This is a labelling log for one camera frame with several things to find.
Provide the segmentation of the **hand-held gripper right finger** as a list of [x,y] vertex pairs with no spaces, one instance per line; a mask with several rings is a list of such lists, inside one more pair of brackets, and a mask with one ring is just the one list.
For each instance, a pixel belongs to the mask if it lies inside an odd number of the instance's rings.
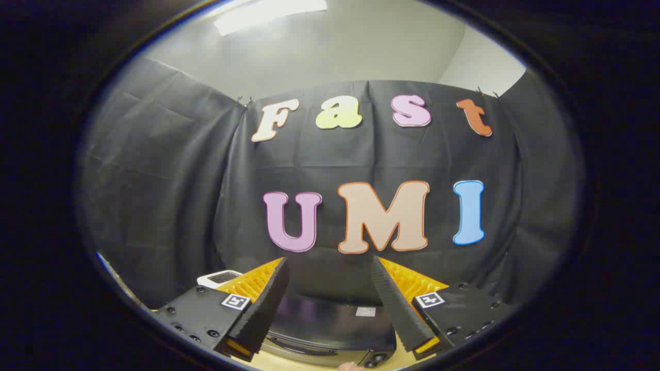
[[372,259],[371,279],[405,350],[417,361],[462,347],[515,310],[467,282],[439,282],[380,257]]

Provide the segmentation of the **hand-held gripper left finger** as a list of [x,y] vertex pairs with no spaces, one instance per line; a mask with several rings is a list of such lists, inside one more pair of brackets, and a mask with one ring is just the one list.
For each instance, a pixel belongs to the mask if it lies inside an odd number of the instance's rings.
[[250,362],[261,350],[289,284],[287,258],[244,273],[218,288],[195,286],[155,311],[180,338]]

